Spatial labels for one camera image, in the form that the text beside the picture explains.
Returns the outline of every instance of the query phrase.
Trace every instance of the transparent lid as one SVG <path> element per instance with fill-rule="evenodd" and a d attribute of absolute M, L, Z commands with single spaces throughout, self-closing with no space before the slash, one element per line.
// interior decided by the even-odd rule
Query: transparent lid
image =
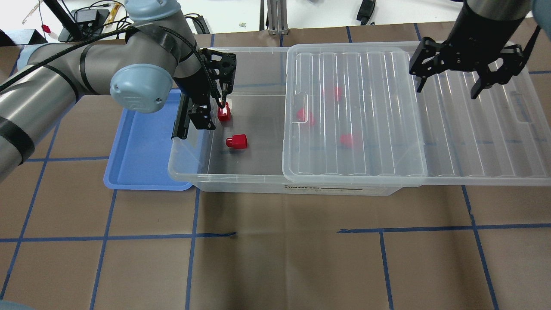
<path fill-rule="evenodd" d="M 408 67 L 408 53 L 394 46 L 291 47 L 285 177 L 301 183 L 423 184 L 423 134 Z"/>
<path fill-rule="evenodd" d="M 551 131 L 527 69 L 474 100 L 476 73 L 446 71 L 415 94 L 408 64 L 418 44 L 291 47 L 284 175 L 373 186 L 551 185 Z"/>

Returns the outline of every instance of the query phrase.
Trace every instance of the blue plastic tray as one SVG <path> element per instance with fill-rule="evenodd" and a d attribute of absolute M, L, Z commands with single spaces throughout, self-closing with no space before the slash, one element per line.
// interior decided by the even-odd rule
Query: blue plastic tray
<path fill-rule="evenodd" d="M 186 190 L 191 183 L 174 181 L 167 167 L 172 147 L 172 128 L 180 91 L 170 91 L 158 112 L 143 114 L 124 109 L 118 123 L 104 184 L 110 189 Z"/>

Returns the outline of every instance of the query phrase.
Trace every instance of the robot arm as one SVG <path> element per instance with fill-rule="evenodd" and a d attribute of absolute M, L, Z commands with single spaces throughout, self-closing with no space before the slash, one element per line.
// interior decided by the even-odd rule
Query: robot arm
<path fill-rule="evenodd" d="M 445 70 L 478 73 L 472 99 L 495 83 L 508 83 L 524 68 L 539 34 L 537 27 L 524 50 L 520 45 L 506 46 L 530 7 L 531 0 L 465 0 L 446 41 L 440 44 L 425 37 L 417 47 L 409 66 L 417 92 L 428 77 Z M 499 58 L 503 64 L 491 71 L 488 65 Z"/>
<path fill-rule="evenodd" d="M 136 23 L 123 30 L 124 45 L 89 45 L 89 40 L 22 52 L 18 74 L 0 85 L 0 181 L 27 160 L 55 123 L 88 94 L 111 94 L 127 109 L 152 113 L 163 107 L 174 79 L 201 115 L 194 119 L 190 110 L 195 126 L 214 130 L 214 124 L 208 126 L 210 97 L 221 105 L 214 80 L 220 80 L 225 100 L 234 74 L 213 73 L 219 62 L 199 53 L 176 0 L 127 0 L 126 8 Z M 233 60 L 228 67 L 235 70 Z"/>

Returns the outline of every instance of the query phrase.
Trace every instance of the black pole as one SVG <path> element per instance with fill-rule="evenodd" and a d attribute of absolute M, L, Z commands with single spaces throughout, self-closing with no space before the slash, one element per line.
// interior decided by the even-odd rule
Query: black pole
<path fill-rule="evenodd" d="M 44 3 L 50 8 L 52 13 L 60 20 L 61 24 L 71 34 L 73 40 L 82 39 L 80 27 L 73 21 L 71 16 L 61 7 L 58 0 L 44 0 Z"/>

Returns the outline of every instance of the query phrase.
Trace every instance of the yellow object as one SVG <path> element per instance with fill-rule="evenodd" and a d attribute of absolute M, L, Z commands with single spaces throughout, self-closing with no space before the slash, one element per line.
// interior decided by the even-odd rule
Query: yellow object
<path fill-rule="evenodd" d="M 109 13 L 109 16 L 108 16 L 107 19 L 105 20 L 105 24 L 111 23 L 111 22 L 113 22 L 113 20 L 115 20 L 115 15 L 117 15 L 118 9 L 119 9 L 120 7 L 121 7 L 120 4 L 115 3 L 115 5 L 113 6 L 113 8 L 111 9 L 111 12 Z"/>

